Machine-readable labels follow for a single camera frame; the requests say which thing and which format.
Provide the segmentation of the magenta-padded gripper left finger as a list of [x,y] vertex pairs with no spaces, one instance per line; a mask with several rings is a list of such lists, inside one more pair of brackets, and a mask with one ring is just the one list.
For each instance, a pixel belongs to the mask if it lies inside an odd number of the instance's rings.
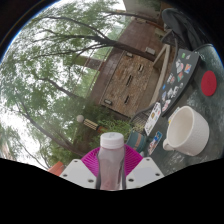
[[96,148],[82,159],[73,159],[60,174],[60,177],[80,187],[96,189],[99,184],[97,180],[99,173],[98,152],[99,149]]

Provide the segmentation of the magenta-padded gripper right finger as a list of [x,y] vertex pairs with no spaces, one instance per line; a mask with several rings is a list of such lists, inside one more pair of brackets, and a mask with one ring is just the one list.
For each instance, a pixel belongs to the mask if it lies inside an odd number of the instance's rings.
[[128,145],[125,148],[124,177],[127,189],[140,188],[164,177],[151,157],[142,157]]

